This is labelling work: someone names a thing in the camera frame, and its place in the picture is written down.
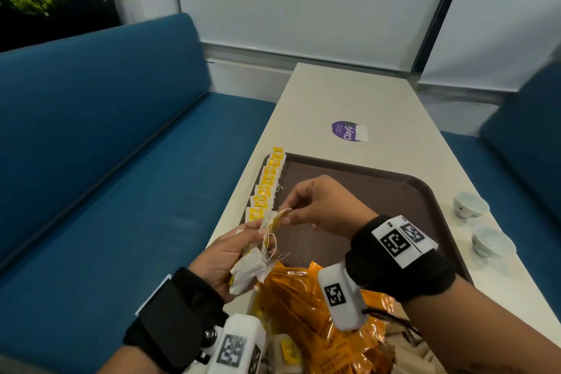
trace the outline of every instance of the forearm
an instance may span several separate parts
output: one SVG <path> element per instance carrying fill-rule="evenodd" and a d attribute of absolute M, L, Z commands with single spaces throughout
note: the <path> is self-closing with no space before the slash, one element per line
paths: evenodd
<path fill-rule="evenodd" d="M 464 279 L 403 309 L 450 373 L 552 373 L 561 349 Z"/>
<path fill-rule="evenodd" d="M 165 371 L 137 347 L 122 346 L 98 374 L 165 374 Z"/>

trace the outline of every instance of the person's left hand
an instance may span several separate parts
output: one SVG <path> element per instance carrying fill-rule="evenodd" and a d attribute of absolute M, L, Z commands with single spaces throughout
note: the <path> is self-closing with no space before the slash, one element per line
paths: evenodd
<path fill-rule="evenodd" d="M 263 219 L 258 219 L 236 226 L 230 232 L 216 238 L 189 265 L 189 270 L 210 284 L 224 299 L 225 303 L 231 302 L 236 297 L 229 292 L 230 269 L 242 256 L 241 252 L 245 247 L 263 241 L 265 230 L 258 230 L 262 222 Z M 236 235 L 236 231 L 240 229 L 244 231 Z M 247 290 L 253 288 L 254 285 L 254 283 L 251 283 Z"/>

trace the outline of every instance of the small ceramic cup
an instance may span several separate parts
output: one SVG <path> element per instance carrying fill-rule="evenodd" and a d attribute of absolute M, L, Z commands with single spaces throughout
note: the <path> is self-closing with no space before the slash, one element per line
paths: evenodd
<path fill-rule="evenodd" d="M 516 254 L 512 240 L 498 229 L 478 225 L 471 236 L 473 251 L 480 257 L 503 257 Z"/>
<path fill-rule="evenodd" d="M 462 219 L 479 217 L 489 211 L 487 201 L 478 195 L 462 191 L 454 197 L 452 204 L 454 214 Z"/>

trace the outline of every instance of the black wire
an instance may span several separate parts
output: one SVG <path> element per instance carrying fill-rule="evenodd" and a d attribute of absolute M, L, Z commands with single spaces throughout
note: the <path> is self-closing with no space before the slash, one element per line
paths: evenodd
<path fill-rule="evenodd" d="M 376 308 L 368 307 L 367 309 L 363 309 L 362 313 L 363 314 L 368 314 L 368 315 L 373 316 L 374 318 L 377 318 L 377 319 L 382 320 L 382 321 L 391 321 L 391 322 L 401 324 L 405 328 L 408 328 L 409 330 L 413 331 L 419 337 L 422 337 L 421 333 L 418 332 L 417 328 L 413 327 L 413 324 L 411 324 L 410 321 L 404 320 L 403 318 L 399 318 L 398 316 L 395 316 L 393 314 L 389 314 L 388 312 L 386 312 L 383 309 L 376 309 Z"/>

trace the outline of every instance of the blue cushion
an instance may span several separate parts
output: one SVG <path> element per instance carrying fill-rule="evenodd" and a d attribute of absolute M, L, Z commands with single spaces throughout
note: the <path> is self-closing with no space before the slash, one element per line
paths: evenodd
<path fill-rule="evenodd" d="M 162 278 L 205 248 L 274 107 L 205 95 L 28 250 L 0 277 L 0 354 L 95 372 Z"/>
<path fill-rule="evenodd" d="M 532 77 L 481 136 L 561 222 L 561 64 Z"/>
<path fill-rule="evenodd" d="M 187 14 L 1 54 L 0 269 L 209 86 Z"/>
<path fill-rule="evenodd" d="M 561 230 L 557 223 L 481 139 L 448 132 L 442 135 L 561 319 Z"/>

